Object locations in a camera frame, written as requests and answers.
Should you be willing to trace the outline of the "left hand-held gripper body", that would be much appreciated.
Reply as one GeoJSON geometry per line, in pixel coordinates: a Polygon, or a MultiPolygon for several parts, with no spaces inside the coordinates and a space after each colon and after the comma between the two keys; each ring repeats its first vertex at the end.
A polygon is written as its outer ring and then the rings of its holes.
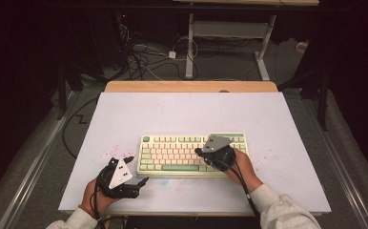
{"type": "Polygon", "coordinates": [[[132,178],[128,164],[112,157],[97,176],[96,185],[108,198],[137,198],[140,190],[137,184],[127,184],[132,178]]]}

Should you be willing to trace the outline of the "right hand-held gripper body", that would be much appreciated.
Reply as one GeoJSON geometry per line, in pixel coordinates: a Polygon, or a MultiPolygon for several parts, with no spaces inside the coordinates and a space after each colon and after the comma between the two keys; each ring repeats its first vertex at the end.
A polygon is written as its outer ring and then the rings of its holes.
{"type": "Polygon", "coordinates": [[[205,162],[221,172],[228,170],[235,162],[235,150],[231,147],[233,141],[226,136],[210,135],[204,144],[205,162]]]}

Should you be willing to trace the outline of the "cream and green keyboard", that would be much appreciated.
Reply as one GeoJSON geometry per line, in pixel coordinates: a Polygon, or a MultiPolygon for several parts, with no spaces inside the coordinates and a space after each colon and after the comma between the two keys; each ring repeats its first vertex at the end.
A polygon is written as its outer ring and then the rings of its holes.
{"type": "Polygon", "coordinates": [[[226,136],[233,141],[233,149],[248,154],[247,138],[242,133],[145,135],[140,141],[137,173],[145,177],[224,177],[194,151],[202,148],[210,135],[226,136]]]}

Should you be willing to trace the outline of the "person's left hand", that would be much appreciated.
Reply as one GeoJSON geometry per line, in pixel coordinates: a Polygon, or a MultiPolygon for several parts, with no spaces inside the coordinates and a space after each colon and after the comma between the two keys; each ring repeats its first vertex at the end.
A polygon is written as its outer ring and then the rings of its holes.
{"type": "Polygon", "coordinates": [[[97,188],[96,179],[91,180],[84,191],[81,206],[94,219],[98,219],[106,210],[117,202],[117,198],[106,197],[101,190],[97,188]]]}

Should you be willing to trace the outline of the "person's right hand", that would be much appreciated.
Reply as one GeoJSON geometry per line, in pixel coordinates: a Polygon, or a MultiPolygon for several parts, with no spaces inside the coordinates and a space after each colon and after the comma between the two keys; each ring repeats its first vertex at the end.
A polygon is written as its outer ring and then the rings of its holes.
{"type": "Polygon", "coordinates": [[[249,157],[235,149],[235,164],[232,166],[232,170],[228,169],[225,174],[235,183],[240,184],[241,181],[235,174],[237,172],[244,180],[249,193],[252,193],[256,188],[263,184],[263,182],[257,177],[254,167],[249,157]]]}

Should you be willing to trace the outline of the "white table cover board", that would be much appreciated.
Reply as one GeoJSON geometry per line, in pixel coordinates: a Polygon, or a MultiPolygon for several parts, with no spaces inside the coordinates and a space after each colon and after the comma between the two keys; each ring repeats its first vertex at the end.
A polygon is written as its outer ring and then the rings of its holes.
{"type": "MultiPolygon", "coordinates": [[[[311,213],[331,207],[280,93],[103,93],[59,208],[73,211],[111,157],[137,156],[143,135],[243,133],[257,176],[311,213]]],[[[227,177],[151,178],[121,215],[248,216],[242,188],[227,177]]]]}

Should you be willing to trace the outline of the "wooden table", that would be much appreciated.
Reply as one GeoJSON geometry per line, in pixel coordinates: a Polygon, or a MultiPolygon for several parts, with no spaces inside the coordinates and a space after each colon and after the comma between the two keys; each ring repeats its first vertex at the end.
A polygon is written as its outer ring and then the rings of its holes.
{"type": "Polygon", "coordinates": [[[243,133],[257,175],[314,214],[331,208],[284,95],[271,82],[112,82],[97,106],[107,144],[138,153],[143,135],[243,133]]]}

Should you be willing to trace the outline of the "black metal stand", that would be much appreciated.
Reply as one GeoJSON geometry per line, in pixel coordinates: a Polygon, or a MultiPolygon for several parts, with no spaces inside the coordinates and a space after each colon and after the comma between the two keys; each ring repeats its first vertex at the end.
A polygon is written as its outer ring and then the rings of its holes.
{"type": "Polygon", "coordinates": [[[317,121],[323,131],[327,130],[326,111],[329,87],[329,69],[324,65],[313,67],[306,73],[296,75],[292,79],[279,84],[277,89],[282,92],[288,88],[300,88],[303,99],[316,98],[317,121]]]}
{"type": "Polygon", "coordinates": [[[69,85],[74,92],[83,90],[80,73],[73,62],[62,62],[57,71],[58,79],[58,104],[59,112],[57,119],[60,120],[67,110],[66,86],[69,85]]]}

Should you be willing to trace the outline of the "dark curtain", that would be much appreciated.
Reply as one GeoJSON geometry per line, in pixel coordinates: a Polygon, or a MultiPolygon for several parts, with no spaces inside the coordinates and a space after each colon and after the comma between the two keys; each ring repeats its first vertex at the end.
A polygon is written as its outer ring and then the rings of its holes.
{"type": "Polygon", "coordinates": [[[51,109],[56,64],[50,21],[38,0],[0,0],[0,180],[51,109]]]}
{"type": "Polygon", "coordinates": [[[357,0],[356,13],[339,46],[339,61],[331,76],[331,88],[368,160],[368,0],[357,0]]]}

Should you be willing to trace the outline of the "aluminium floor rail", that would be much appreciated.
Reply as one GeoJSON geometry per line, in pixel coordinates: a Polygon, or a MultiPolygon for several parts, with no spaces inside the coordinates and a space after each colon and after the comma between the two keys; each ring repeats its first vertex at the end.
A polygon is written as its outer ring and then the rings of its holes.
{"type": "Polygon", "coordinates": [[[26,171],[18,173],[16,169],[11,169],[5,178],[6,187],[10,186],[11,179],[17,186],[0,219],[0,229],[13,229],[15,227],[50,158],[53,145],[65,126],[68,116],[72,113],[72,108],[79,96],[80,93],[70,92],[67,95],[66,111],[60,112],[60,107],[54,107],[22,146],[21,153],[16,157],[14,163],[22,166],[26,171]]]}
{"type": "Polygon", "coordinates": [[[368,229],[368,161],[332,96],[326,126],[317,119],[317,102],[288,101],[332,212],[318,218],[324,229],[368,229]]]}

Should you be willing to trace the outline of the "white metal frame desk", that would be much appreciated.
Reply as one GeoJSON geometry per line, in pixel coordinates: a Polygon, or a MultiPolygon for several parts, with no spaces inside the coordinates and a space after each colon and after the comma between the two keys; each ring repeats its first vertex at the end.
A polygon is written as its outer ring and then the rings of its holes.
{"type": "MultiPolygon", "coordinates": [[[[288,7],[302,8],[317,7],[319,0],[174,0],[183,3],[185,7],[273,7],[275,10],[285,10],[288,7]]],[[[196,37],[246,38],[261,39],[260,49],[254,52],[254,58],[259,75],[263,81],[269,81],[264,54],[266,52],[272,31],[276,22],[276,13],[270,13],[266,22],[230,22],[223,17],[212,20],[198,20],[194,13],[189,13],[188,48],[186,54],[185,78],[194,79],[195,52],[198,49],[194,39],[196,37]]]]}

